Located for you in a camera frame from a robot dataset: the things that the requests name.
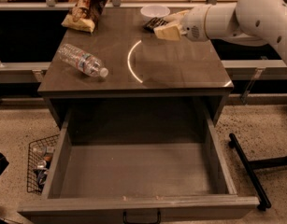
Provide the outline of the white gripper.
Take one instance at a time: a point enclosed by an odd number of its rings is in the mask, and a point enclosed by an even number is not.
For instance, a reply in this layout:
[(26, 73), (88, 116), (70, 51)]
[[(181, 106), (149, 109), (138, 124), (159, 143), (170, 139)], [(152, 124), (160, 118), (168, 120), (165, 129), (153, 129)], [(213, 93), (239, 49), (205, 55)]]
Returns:
[(153, 29), (156, 37), (163, 40), (179, 41), (181, 39), (182, 28), (185, 36), (193, 41), (208, 41), (206, 32), (206, 18), (210, 5), (193, 7), (190, 11), (185, 9), (164, 17), (164, 21), (170, 22), (166, 25), (158, 26)]

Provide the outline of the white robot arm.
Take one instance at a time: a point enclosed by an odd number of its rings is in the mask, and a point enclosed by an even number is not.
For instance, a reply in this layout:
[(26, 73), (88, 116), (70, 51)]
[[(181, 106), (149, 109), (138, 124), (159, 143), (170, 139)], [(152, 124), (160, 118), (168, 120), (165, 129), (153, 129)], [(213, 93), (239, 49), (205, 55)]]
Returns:
[(193, 42), (221, 39), (242, 46), (270, 45), (287, 65), (287, 5), (283, 0), (237, 0), (202, 5), (164, 17), (159, 39)]

